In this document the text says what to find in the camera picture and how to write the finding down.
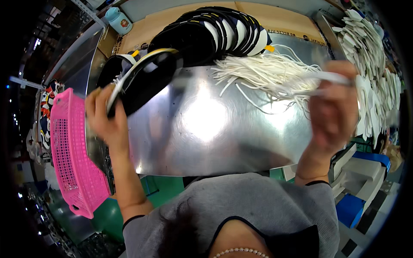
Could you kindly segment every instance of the basket handle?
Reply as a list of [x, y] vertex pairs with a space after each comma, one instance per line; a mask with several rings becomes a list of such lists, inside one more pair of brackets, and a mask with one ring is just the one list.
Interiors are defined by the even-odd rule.
[[53, 100], [54, 105], [58, 105], [61, 99], [67, 99], [70, 97], [70, 95], [73, 94], [73, 89], [72, 88], [67, 88], [64, 92], [59, 93], [55, 96], [55, 99]]

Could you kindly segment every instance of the pink plastic basket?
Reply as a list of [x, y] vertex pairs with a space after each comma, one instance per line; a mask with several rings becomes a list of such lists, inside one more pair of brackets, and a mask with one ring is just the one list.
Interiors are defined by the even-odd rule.
[[109, 196], [106, 176], [89, 159], [85, 143], [85, 101], [68, 88], [57, 94], [50, 113], [50, 141], [57, 181], [77, 215], [93, 218]]

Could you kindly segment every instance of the metal table surface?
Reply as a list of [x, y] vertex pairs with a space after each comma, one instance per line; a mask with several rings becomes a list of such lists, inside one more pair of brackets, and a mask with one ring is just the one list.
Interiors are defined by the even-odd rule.
[[[271, 33], [273, 44], [291, 47], [307, 64], [330, 60], [327, 48]], [[277, 48], [282, 54], [288, 51]], [[147, 104], [128, 117], [131, 159], [146, 175], [200, 176], [254, 172], [297, 163], [310, 137], [310, 121], [289, 101], [265, 101], [243, 85], [252, 106], [230, 85], [215, 85], [210, 66], [183, 69]]]

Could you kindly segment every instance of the woman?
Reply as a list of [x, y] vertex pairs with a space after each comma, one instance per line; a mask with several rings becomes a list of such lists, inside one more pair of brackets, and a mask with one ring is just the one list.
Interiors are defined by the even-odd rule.
[[[356, 76], [344, 61], [325, 70]], [[192, 183], [155, 210], [129, 159], [122, 103], [108, 120], [105, 102], [113, 86], [93, 91], [86, 114], [109, 146], [128, 257], [333, 257], [339, 232], [327, 172], [355, 128], [358, 108], [355, 87], [323, 81], [320, 88], [325, 94], [309, 101], [313, 136], [295, 185], [256, 173], [218, 176]]]

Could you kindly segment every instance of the stack of white pieces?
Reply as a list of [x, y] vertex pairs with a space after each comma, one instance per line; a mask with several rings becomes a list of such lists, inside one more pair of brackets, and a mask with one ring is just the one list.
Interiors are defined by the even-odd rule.
[[338, 32], [347, 59], [360, 72], [356, 87], [361, 117], [356, 135], [363, 135], [364, 140], [373, 136], [375, 148], [380, 132], [390, 126], [386, 123], [389, 111], [399, 109], [401, 82], [396, 74], [385, 69], [383, 43], [373, 25], [355, 10], [345, 13], [346, 26], [333, 30]]

